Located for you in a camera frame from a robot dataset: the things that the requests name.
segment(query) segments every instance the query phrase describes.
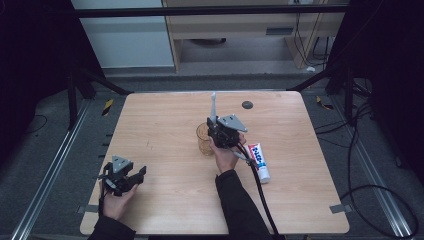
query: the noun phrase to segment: table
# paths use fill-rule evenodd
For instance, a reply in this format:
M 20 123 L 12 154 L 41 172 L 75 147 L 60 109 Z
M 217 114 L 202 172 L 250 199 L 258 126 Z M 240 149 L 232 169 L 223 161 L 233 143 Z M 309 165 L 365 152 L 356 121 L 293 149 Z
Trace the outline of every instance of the table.
M 252 109 L 242 102 L 251 101 Z M 346 215 L 333 214 L 340 204 L 302 96 L 298 92 L 217 92 L 217 115 L 236 114 L 249 129 L 248 144 L 260 142 L 271 181 L 265 198 L 282 234 L 341 234 Z M 112 155 L 147 166 L 123 222 L 141 235 L 226 234 L 215 187 L 214 156 L 203 156 L 196 128 L 210 114 L 211 92 L 140 93 L 127 97 L 105 162 Z M 250 167 L 236 166 L 241 182 L 258 206 L 270 232 Z M 98 186 L 89 204 L 97 205 Z M 98 219 L 86 212 L 80 230 L 90 234 Z

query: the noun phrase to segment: black sleeve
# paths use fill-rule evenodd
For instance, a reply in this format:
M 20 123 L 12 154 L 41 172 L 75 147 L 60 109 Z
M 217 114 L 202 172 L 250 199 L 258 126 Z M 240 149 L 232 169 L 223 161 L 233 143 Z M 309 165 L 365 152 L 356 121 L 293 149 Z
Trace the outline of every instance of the black sleeve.
M 231 240 L 272 239 L 258 208 L 241 185 L 235 170 L 217 176 L 215 183 Z
M 115 219 L 100 216 L 88 240 L 133 240 L 135 231 Z

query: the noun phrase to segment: toothpaste tube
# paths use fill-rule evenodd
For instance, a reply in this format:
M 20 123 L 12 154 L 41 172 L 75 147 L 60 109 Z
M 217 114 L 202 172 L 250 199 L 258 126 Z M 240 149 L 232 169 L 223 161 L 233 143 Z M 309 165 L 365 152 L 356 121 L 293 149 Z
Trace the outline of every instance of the toothpaste tube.
M 261 183 L 268 183 L 271 180 L 269 176 L 268 168 L 266 166 L 264 154 L 260 143 L 250 144 L 245 146 L 250 157 L 258 164 L 258 175 Z

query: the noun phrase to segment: gray floor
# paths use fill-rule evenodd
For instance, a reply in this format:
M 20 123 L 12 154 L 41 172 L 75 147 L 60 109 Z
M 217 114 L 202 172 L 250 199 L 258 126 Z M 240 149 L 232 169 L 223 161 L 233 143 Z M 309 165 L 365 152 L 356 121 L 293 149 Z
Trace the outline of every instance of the gray floor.
M 313 74 L 306 69 L 295 68 L 283 39 L 227 39 L 222 45 L 187 41 L 184 46 L 183 62 L 178 73 L 149 73 L 111 80 L 137 92 L 282 90 L 306 80 Z M 319 82 L 302 94 L 314 127 L 342 120 L 337 110 L 327 110 L 316 103 L 317 95 L 326 98 L 322 89 L 324 84 L 325 81 Z M 114 131 L 125 101 L 124 96 L 99 85 L 95 87 L 98 94 L 94 100 L 88 101 L 85 121 L 32 227 L 31 239 L 84 238 L 79 232 L 82 214 L 78 213 L 78 208 L 87 204 L 96 184 L 95 177 L 106 153 L 110 134 Z M 114 99 L 111 111 L 108 116 L 101 116 L 104 104 L 110 98 Z M 342 99 L 342 93 L 329 98 L 333 105 L 337 105 Z M 86 102 L 87 100 L 79 99 L 79 106 Z M 355 98 L 356 105 L 359 106 L 362 102 L 364 99 Z M 16 228 L 67 133 L 66 92 L 41 101 L 36 114 L 45 116 L 47 122 L 44 124 L 44 117 L 34 117 L 28 131 L 39 127 L 41 129 L 23 137 L 20 147 L 11 157 L 11 164 L 0 172 L 0 239 L 9 239 Z M 386 185 L 411 205 L 422 223 L 423 187 L 411 170 L 396 167 L 394 153 L 378 124 L 371 117 L 372 115 L 367 114 L 359 121 L 360 143 L 365 146 L 369 158 Z M 342 128 L 318 137 L 337 191 L 342 195 L 347 191 L 346 146 L 350 142 L 348 129 Z M 352 156 L 353 186 L 369 183 L 358 151 L 355 150 Z M 355 199 L 361 212 L 373 224 L 393 233 L 386 213 L 380 207 L 373 190 L 355 193 Z M 343 200 L 344 204 L 349 202 L 348 199 Z M 410 228 L 414 228 L 409 213 L 403 207 L 400 208 Z M 351 228 L 345 235 L 311 236 L 312 239 L 389 239 L 371 229 L 355 212 L 347 213 L 347 217 Z M 288 239 L 300 240 L 303 236 L 292 235 L 288 236 Z M 424 231 L 420 230 L 415 239 L 424 239 Z

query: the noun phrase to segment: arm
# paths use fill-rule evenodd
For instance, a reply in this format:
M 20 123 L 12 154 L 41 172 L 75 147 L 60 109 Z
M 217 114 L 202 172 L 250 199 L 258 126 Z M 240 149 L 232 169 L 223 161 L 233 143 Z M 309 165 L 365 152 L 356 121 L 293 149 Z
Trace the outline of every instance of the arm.
M 123 223 L 106 216 L 100 216 L 88 240 L 134 239 L 135 231 Z
M 246 143 L 243 134 L 240 134 L 240 143 Z M 234 170 L 238 157 L 229 149 L 217 148 L 212 139 L 210 147 L 214 151 L 216 164 L 221 172 L 221 175 L 215 178 L 215 183 L 230 239 L 272 239 L 258 208 L 243 188 Z
M 135 231 L 120 222 L 128 202 L 133 198 L 138 185 L 124 193 L 121 197 L 106 193 L 103 203 L 103 215 L 99 217 L 94 231 L 88 240 L 130 240 L 134 239 Z

